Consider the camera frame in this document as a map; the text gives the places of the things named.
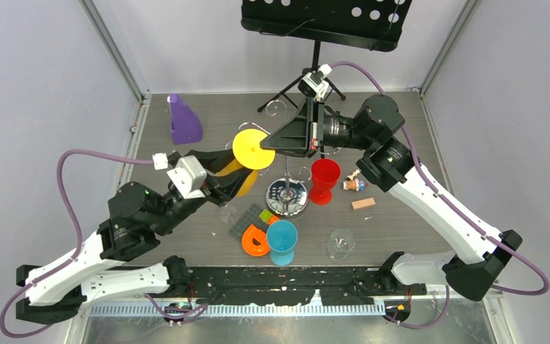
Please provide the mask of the blue plastic wine glass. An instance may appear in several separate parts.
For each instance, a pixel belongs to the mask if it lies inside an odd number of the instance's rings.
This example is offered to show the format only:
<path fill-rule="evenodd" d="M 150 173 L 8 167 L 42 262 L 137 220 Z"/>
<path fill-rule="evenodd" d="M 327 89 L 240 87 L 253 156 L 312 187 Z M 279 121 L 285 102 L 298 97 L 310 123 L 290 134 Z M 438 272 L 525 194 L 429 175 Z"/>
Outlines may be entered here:
<path fill-rule="evenodd" d="M 291 264 L 298 241 L 296 227 L 287 220 L 279 220 L 271 224 L 266 232 L 271 261 L 279 266 Z"/>

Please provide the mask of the red plastic wine glass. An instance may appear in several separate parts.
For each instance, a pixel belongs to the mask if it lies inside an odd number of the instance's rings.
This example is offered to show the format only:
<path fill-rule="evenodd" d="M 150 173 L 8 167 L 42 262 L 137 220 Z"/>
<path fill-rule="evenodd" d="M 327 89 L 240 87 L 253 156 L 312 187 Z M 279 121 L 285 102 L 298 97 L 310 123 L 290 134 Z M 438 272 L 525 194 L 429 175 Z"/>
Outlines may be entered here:
<path fill-rule="evenodd" d="M 332 189 L 339 181 L 341 168 L 336 161 L 320 158 L 312 164 L 311 173 L 309 199 L 316 205 L 327 205 L 332 200 Z"/>

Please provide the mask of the yellow plastic wine glass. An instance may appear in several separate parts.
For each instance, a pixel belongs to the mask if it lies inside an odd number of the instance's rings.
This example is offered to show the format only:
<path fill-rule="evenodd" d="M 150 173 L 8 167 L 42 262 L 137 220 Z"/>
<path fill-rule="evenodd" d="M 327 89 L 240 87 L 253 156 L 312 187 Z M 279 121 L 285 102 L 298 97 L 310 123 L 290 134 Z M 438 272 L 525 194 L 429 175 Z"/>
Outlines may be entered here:
<path fill-rule="evenodd" d="M 245 129 L 237 133 L 234 139 L 225 145 L 225 149 L 233 151 L 234 159 L 216 176 L 225 176 L 244 167 L 251 169 L 251 173 L 240 187 L 237 197 L 245 196 L 254 186 L 260 175 L 260 170 L 267 169 L 275 159 L 273 150 L 263 149 L 261 141 L 267 133 L 258 129 Z"/>

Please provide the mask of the chrome wine glass rack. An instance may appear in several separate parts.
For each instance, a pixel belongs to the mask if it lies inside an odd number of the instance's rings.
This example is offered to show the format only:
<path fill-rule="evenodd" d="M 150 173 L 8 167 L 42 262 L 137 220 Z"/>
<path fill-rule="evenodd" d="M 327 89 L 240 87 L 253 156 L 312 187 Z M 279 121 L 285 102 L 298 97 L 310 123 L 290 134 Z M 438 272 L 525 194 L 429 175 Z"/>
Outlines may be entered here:
<path fill-rule="evenodd" d="M 265 107 L 267 115 L 287 119 L 288 106 L 280 100 L 269 101 Z M 259 130 L 267 134 L 267 130 L 256 123 L 242 123 L 238 127 L 239 133 L 246 130 Z M 312 172 L 308 166 L 293 166 L 291 157 L 285 157 L 283 176 L 274 180 L 266 189 L 266 207 L 279 218 L 298 217 L 309 204 L 309 189 L 307 183 L 312 179 Z"/>

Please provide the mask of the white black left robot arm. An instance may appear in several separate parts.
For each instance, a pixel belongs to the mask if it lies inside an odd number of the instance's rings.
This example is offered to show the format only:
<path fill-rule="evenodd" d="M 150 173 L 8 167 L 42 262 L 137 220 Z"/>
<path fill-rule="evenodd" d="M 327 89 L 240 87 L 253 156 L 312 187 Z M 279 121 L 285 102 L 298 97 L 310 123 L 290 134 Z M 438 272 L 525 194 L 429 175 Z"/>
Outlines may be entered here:
<path fill-rule="evenodd" d="M 53 325 L 95 303 L 136 294 L 184 296 L 192 283 L 185 260 L 171 256 L 140 269 L 125 264 L 148 253 L 207 203 L 224 206 L 237 196 L 253 171 L 232 150 L 156 153 L 148 160 L 164 170 L 168 190 L 160 194 L 131 181 L 108 202 L 109 216 L 76 247 L 44 266 L 24 264 L 16 271 L 23 297 L 16 318 Z"/>

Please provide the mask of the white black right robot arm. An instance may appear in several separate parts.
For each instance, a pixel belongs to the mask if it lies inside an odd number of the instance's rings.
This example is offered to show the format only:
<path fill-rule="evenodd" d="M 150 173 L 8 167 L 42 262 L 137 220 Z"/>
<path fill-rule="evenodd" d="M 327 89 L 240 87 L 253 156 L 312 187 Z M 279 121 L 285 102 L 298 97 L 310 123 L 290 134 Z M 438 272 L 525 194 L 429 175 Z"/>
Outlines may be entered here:
<path fill-rule="evenodd" d="M 398 294 L 414 284 L 445 285 L 466 299 L 482 300 L 522 238 L 481 221 L 414 162 L 408 145 L 395 137 L 404 123 L 397 103 L 386 95 L 368 97 L 352 118 L 309 97 L 261 147 L 302 158 L 323 146 L 362 151 L 361 174 L 409 206 L 450 245 L 439 254 L 391 254 L 378 271 L 383 290 Z"/>

